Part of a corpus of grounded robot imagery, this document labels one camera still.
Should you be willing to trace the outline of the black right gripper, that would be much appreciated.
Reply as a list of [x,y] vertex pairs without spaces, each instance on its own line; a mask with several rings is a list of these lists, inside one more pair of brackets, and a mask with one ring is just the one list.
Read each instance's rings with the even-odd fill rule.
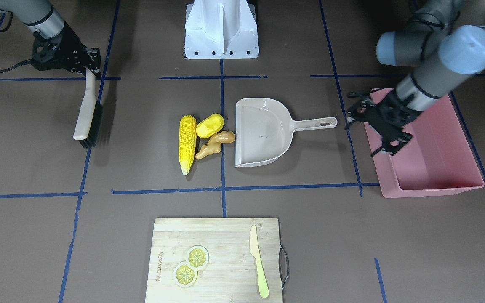
[[85,74],[91,71],[96,79],[101,78],[101,54],[99,48],[87,48],[67,24],[52,38],[44,38],[38,31],[33,33],[31,65],[39,70],[65,69]]

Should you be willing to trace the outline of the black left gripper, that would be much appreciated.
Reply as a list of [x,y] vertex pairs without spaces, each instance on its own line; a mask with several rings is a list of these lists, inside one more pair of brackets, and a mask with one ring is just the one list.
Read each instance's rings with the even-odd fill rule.
[[412,134],[403,129],[419,117],[420,111],[410,109],[405,102],[412,101],[414,96],[402,100],[393,89],[380,102],[372,101],[369,94],[357,92],[348,93],[348,97],[358,98],[358,101],[348,108],[348,122],[344,129],[355,122],[365,122],[381,136],[381,146],[372,152],[372,157],[387,153],[396,155],[410,142]]

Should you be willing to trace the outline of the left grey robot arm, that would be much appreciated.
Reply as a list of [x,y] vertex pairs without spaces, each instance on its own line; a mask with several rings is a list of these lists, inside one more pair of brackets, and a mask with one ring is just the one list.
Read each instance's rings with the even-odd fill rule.
[[413,11],[400,31],[383,33],[376,46],[378,61],[413,70],[379,101],[350,92],[357,102],[347,111],[347,127],[369,124],[380,136],[374,154],[395,155],[412,139],[404,127],[470,77],[485,70],[485,26],[454,29],[464,2],[428,0]]

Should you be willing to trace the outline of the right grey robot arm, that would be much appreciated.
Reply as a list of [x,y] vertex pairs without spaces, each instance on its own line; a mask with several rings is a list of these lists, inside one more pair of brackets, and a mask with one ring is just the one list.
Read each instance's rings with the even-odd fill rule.
[[29,63],[39,71],[65,69],[100,78],[99,48],[87,48],[48,0],[0,0],[0,13],[16,16],[35,37]]

